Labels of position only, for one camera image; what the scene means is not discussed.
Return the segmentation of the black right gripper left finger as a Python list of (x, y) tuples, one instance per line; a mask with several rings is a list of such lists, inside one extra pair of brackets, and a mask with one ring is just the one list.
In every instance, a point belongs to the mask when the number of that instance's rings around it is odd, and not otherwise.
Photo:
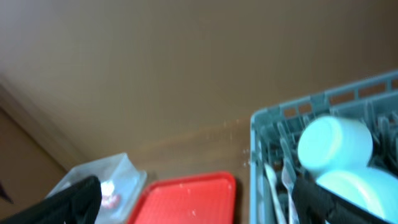
[(101, 200), (101, 182), (91, 175), (1, 220), (1, 224), (94, 224)]

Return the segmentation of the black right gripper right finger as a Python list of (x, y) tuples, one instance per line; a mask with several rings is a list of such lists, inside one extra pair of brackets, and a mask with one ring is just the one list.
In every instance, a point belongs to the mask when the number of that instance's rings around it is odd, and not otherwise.
[(302, 178), (294, 182), (292, 200), (301, 224), (388, 224), (386, 220)]

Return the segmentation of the red snack wrapper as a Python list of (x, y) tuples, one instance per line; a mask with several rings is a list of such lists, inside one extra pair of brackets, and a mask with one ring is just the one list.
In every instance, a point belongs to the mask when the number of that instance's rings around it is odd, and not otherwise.
[(116, 208), (121, 201), (121, 196), (119, 194), (116, 195), (104, 195), (101, 199), (101, 206), (104, 209), (114, 209)]

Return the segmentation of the white plastic spoon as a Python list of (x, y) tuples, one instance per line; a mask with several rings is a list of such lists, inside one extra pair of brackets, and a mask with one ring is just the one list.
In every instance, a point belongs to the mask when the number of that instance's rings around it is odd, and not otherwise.
[(269, 181), (269, 185), (271, 188), (272, 202), (274, 205), (274, 211), (275, 211), (277, 223), (278, 224), (286, 224), (287, 221), (285, 219), (282, 207), (280, 205), (278, 194), (277, 194), (277, 189), (276, 189), (277, 176), (276, 176), (273, 168), (269, 164), (265, 163), (264, 168), (265, 168), (267, 179)]

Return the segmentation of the mint green bowl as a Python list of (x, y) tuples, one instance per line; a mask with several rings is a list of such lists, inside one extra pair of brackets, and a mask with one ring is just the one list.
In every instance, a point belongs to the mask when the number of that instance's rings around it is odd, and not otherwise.
[(358, 120), (322, 116), (303, 130), (297, 154), (301, 165), (317, 179), (331, 170), (366, 167), (373, 154), (373, 137)]

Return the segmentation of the light blue bowl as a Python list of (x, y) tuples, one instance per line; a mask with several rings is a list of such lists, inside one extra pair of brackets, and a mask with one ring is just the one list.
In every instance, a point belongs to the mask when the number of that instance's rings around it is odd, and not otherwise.
[(316, 183), (359, 208), (397, 223), (397, 177), (380, 169), (365, 167), (329, 171)]

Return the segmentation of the grey dishwasher rack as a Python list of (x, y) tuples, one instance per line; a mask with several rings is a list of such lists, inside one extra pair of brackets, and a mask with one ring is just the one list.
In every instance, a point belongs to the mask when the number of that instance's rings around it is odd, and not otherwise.
[(264, 108), (251, 117), (250, 223), (275, 223), (265, 164), (280, 166), (285, 157), (297, 174), (299, 136), (321, 115), (358, 119), (374, 140), (371, 166), (397, 174), (397, 71)]

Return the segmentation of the crumpled white napkin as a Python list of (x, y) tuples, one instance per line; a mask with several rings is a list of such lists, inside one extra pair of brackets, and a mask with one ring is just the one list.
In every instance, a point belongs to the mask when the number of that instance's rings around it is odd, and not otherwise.
[(101, 194), (102, 196), (111, 196), (115, 190), (115, 186), (112, 180), (101, 183)]

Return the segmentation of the clear plastic bin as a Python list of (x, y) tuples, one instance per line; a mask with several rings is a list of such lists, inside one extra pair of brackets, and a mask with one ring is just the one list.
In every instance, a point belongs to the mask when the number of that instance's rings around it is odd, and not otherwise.
[(125, 223), (147, 178), (146, 171), (137, 170), (125, 152), (75, 166), (47, 196), (50, 197), (90, 175), (97, 176), (101, 183), (112, 180), (115, 186), (113, 195), (121, 196), (119, 205), (114, 209), (100, 206), (95, 223)]

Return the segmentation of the red plastic tray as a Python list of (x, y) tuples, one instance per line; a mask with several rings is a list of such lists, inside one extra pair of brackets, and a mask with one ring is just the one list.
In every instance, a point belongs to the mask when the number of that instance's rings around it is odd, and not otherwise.
[(236, 180), (211, 172), (159, 180), (141, 193), (127, 224), (234, 222)]

